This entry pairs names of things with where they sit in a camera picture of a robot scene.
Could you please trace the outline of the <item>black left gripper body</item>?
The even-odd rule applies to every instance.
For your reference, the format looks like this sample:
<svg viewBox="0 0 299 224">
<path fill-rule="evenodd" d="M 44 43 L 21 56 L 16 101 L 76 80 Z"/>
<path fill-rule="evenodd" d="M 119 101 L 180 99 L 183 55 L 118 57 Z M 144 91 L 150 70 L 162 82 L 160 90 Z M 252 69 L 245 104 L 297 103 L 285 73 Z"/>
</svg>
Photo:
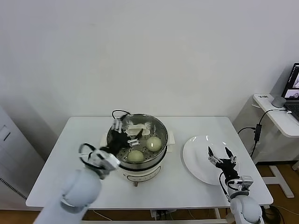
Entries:
<svg viewBox="0 0 299 224">
<path fill-rule="evenodd" d="M 119 133 L 112 130 L 110 133 L 111 141 L 108 142 L 105 151 L 110 154 L 118 154 L 122 148 L 129 146 L 129 137 L 125 132 Z"/>
</svg>

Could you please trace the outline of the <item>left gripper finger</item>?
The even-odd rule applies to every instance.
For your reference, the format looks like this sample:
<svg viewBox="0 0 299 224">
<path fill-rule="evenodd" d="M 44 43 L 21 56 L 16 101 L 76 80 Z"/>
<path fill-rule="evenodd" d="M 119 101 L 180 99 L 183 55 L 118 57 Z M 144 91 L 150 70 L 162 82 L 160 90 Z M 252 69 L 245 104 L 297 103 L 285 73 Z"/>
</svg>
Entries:
<svg viewBox="0 0 299 224">
<path fill-rule="evenodd" d="M 135 136 L 134 139 L 128 140 L 128 144 L 130 146 L 138 146 L 140 145 L 140 139 L 142 138 L 143 130 L 141 129 L 140 132 Z"/>
<path fill-rule="evenodd" d="M 117 131 L 118 133 L 122 133 L 122 126 L 123 126 L 123 120 L 126 118 L 126 114 L 122 115 L 119 118 L 115 118 L 114 122 L 112 124 L 112 130 Z"/>
</svg>

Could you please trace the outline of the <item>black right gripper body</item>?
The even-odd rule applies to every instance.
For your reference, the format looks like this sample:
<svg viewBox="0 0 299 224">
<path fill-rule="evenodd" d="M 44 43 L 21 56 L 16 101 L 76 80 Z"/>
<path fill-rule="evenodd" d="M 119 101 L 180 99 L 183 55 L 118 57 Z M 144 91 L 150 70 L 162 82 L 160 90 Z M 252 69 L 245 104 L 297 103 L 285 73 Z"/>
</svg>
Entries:
<svg viewBox="0 0 299 224">
<path fill-rule="evenodd" d="M 235 170 L 236 164 L 230 159 L 220 159 L 220 162 L 217 162 L 215 166 L 223 171 L 226 180 L 240 178 L 238 172 Z"/>
</svg>

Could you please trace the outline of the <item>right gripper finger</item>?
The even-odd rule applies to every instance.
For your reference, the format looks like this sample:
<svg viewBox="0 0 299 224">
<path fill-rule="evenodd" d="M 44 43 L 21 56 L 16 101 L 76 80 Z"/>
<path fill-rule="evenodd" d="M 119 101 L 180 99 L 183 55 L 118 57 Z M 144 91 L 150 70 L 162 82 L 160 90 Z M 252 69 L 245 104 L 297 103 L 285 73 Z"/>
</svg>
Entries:
<svg viewBox="0 0 299 224">
<path fill-rule="evenodd" d="M 217 157 L 214 156 L 212 150 L 210 147 L 208 147 L 208 160 L 212 163 L 212 164 L 217 164 L 217 163 L 221 163 L 221 160 Z"/>
<path fill-rule="evenodd" d="M 225 150 L 226 150 L 226 154 L 229 157 L 231 163 L 236 163 L 236 156 L 234 156 L 233 153 L 227 147 L 225 147 Z"/>
</svg>

